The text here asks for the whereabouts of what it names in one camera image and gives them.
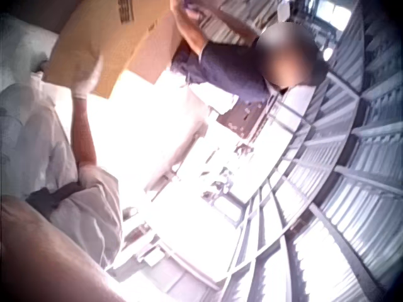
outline corrugated metal wall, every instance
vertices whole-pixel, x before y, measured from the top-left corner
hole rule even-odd
[[[249,201],[222,301],[379,301],[403,270],[402,42],[373,1],[329,63]]]

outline box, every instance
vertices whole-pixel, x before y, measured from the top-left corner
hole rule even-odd
[[[91,68],[101,53],[94,93],[109,98],[127,68],[154,83],[179,41],[169,0],[84,0],[62,30],[43,79],[70,87],[75,69]]]

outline white glove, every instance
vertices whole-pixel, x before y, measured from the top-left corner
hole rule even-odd
[[[72,97],[86,99],[88,94],[94,91],[101,77],[102,66],[101,55],[98,55],[92,67],[86,70],[82,66],[77,66],[71,86]]]

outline wrist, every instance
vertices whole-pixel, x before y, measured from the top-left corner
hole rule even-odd
[[[73,109],[87,109],[87,97],[73,95]]]

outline light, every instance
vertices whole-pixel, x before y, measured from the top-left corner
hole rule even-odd
[[[327,48],[323,51],[323,59],[324,59],[325,61],[328,61],[328,60],[331,58],[332,54],[333,54],[333,49],[327,47]]]

